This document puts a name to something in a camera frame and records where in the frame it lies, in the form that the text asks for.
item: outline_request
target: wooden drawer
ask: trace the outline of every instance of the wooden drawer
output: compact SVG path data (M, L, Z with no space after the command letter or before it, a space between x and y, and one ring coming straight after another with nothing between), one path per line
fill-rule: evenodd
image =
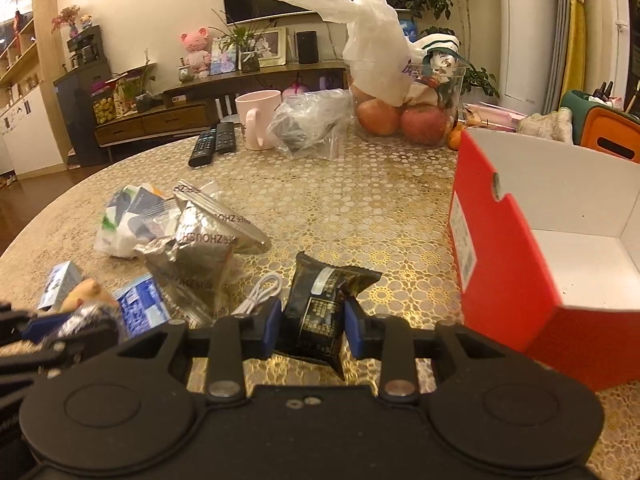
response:
M145 129L142 126L142 119L129 119L95 129L95 138L101 146L144 136Z
M192 128L208 128L207 108L193 106L174 108L165 112L142 117L142 125L147 135L164 134Z

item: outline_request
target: black snack packet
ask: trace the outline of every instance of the black snack packet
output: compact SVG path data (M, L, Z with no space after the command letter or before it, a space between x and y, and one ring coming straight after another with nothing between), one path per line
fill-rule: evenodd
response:
M344 380L340 362L344 298L355 298L381 276L382 273L363 267L331 266L299 252L289 299L280 320L276 352L330 366Z

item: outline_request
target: orange container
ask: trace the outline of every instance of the orange container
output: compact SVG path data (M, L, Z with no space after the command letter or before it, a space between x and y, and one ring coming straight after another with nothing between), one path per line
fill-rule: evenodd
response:
M640 124L604 107L587 113L580 145L640 162Z

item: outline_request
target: tv remote control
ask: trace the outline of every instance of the tv remote control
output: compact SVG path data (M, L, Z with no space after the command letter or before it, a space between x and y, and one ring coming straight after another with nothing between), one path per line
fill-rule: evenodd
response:
M189 158L189 166L191 168L198 168L199 166L211 164L211 161L213 160L213 153L215 151L216 129L211 128L209 130L205 130L198 136Z
M216 153L233 153L236 150L236 130L233 123L216 126Z

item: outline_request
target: photo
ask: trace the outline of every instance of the photo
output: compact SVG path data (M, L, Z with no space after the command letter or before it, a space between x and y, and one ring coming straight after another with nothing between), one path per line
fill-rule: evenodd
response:
M220 47L220 39L214 39L211 45L210 75L233 72L236 69L236 46L231 45L224 52Z
M276 30L265 32L257 41L255 48L260 59L270 59L280 55L278 51L278 35L279 33Z

